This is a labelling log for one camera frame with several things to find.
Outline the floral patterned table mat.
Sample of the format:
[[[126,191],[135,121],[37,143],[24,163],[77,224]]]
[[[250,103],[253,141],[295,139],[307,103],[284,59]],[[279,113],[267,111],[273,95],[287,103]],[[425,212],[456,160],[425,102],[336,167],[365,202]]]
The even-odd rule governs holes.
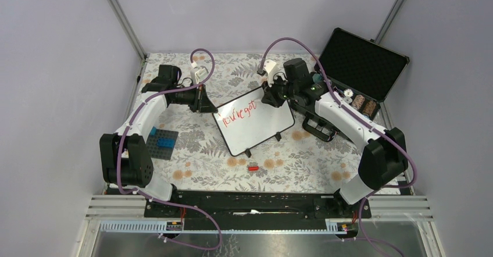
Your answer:
[[[265,80],[256,72],[258,53],[152,53],[142,81],[155,78],[161,64],[175,65],[189,77],[191,61],[213,70],[206,92],[216,106]],[[360,155],[353,143],[341,135],[321,141],[302,128],[301,114],[294,113],[294,118],[295,124],[282,132],[281,140],[259,144],[251,156],[231,156],[212,115],[171,105],[154,125],[177,131],[177,142],[170,160],[153,159],[153,176],[181,190],[307,193],[332,193],[356,176]],[[248,166],[259,170],[250,172]]]

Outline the black poker chip case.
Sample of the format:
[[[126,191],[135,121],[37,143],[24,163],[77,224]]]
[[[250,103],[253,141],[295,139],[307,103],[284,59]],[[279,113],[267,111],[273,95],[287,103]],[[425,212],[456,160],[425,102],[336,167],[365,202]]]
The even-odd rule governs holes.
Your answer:
[[[372,119],[365,117],[372,121],[408,63],[408,56],[337,28],[315,66],[308,69],[320,74],[321,80],[327,77],[334,92],[350,106],[356,95],[363,95],[366,100],[358,110],[361,114],[365,104],[374,101],[377,108]],[[343,135],[329,122],[304,113],[298,105],[293,107],[305,116],[302,127],[321,140],[329,141],[337,133]]]

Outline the brown poker chip stack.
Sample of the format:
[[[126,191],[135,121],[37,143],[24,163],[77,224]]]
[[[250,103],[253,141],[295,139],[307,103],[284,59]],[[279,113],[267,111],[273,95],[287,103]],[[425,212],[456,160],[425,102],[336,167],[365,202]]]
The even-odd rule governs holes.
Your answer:
[[[377,104],[374,101],[368,101],[362,110],[362,114],[365,117],[372,119],[372,116],[373,116],[374,112],[376,111],[376,108],[377,108]]]

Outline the small white whiteboard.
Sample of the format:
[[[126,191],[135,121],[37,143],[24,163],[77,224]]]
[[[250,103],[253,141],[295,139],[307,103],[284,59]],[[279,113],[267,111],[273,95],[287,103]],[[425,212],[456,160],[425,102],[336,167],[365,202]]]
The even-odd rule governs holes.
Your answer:
[[[251,149],[295,124],[294,115],[286,102],[275,108],[261,102],[262,87],[258,87],[217,107],[212,116],[231,156],[247,154]]]

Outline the pink poker chip stack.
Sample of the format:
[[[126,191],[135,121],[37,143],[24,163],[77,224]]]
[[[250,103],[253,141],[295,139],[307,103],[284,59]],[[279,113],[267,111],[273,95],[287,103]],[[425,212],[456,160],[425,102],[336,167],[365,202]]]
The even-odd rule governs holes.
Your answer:
[[[351,103],[351,107],[356,110],[359,110],[365,102],[365,97],[363,95],[356,95]]]

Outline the grey lego baseplate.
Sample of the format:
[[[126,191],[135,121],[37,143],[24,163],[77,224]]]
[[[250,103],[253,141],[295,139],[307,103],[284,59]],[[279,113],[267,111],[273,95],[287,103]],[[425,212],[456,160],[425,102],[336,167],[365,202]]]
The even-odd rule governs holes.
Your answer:
[[[177,142],[177,137],[177,131],[162,130],[153,127],[146,141],[151,158],[170,160]]]

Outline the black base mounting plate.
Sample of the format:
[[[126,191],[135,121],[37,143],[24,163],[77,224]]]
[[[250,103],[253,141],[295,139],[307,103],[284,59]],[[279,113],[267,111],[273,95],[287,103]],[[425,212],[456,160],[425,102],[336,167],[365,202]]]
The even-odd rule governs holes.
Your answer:
[[[172,205],[147,202],[146,218],[177,219],[188,231],[325,230],[327,219],[351,222],[359,204],[331,194],[173,190]]]

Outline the red marker cap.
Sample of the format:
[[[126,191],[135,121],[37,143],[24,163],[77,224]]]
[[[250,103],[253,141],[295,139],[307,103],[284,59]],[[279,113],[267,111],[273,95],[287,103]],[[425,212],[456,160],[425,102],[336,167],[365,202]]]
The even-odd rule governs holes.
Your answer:
[[[248,166],[248,171],[252,172],[252,171],[257,171],[259,170],[259,166]]]

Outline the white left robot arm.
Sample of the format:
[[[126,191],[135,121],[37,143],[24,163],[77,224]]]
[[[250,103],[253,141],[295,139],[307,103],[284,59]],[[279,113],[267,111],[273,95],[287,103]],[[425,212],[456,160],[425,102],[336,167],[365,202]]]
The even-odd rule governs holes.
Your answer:
[[[158,199],[158,209],[167,217],[178,214],[181,203],[172,196],[172,184],[153,176],[147,139],[154,124],[171,104],[187,105],[194,113],[217,112],[202,84],[210,76],[207,68],[192,63],[189,87],[178,82],[181,74],[177,66],[160,65],[158,75],[143,86],[138,108],[114,133],[103,134],[99,140],[104,181],[121,187],[126,194],[143,192]]]

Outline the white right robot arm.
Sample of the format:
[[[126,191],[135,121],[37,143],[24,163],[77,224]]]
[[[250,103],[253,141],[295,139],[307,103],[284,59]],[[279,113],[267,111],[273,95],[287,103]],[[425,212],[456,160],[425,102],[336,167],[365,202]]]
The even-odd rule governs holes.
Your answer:
[[[357,202],[382,189],[408,168],[403,132],[396,127],[387,130],[365,118],[334,92],[327,77],[316,82],[304,60],[289,60],[281,71],[278,63],[262,59],[258,74],[267,77],[262,84],[263,103],[276,108],[286,101],[298,105],[304,113],[329,122],[361,153],[357,175],[334,195],[333,208],[338,216],[350,216]]]

